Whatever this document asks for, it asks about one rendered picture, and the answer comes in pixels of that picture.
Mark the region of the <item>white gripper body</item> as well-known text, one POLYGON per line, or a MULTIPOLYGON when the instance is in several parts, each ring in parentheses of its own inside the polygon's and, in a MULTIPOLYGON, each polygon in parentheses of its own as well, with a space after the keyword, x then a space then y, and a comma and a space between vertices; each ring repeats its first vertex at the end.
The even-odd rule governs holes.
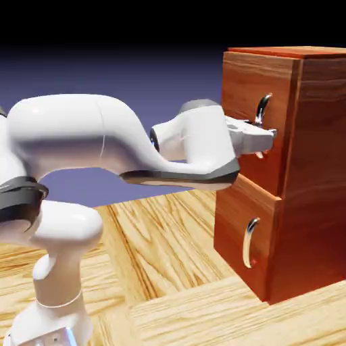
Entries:
POLYGON ((242 129, 242 154, 264 152, 273 147, 277 129, 263 129, 258 126, 245 123, 242 129))

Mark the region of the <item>large wooden cabinet door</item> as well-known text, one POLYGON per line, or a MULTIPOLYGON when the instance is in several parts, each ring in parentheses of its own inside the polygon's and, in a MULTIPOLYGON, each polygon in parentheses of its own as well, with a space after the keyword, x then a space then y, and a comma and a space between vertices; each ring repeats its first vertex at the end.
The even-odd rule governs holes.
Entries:
POLYGON ((240 157, 241 174, 280 197, 284 188, 295 96, 298 59, 226 52, 223 60, 222 107, 227 116, 255 120, 262 97, 271 94, 265 107, 263 128, 277 129, 273 148, 260 159, 240 157))

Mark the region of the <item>reddish wooden cabinet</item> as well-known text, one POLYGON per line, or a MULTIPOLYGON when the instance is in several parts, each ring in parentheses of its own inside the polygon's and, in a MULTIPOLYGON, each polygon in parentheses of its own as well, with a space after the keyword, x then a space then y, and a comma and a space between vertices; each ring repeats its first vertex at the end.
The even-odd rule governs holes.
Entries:
POLYGON ((298 59, 282 206, 267 303, 346 279, 346 49, 247 47, 227 52, 298 59))

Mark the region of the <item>small wooden cabinet door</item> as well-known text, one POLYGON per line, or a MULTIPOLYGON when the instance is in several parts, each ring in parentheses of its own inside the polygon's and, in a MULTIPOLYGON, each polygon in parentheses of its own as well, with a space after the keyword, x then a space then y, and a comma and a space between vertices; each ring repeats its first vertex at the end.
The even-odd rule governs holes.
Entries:
POLYGON ((268 300, 271 247, 282 199, 240 175, 216 193, 214 249, 262 301, 268 300), (243 263, 243 237, 252 218, 260 218, 251 238, 252 268, 243 263))

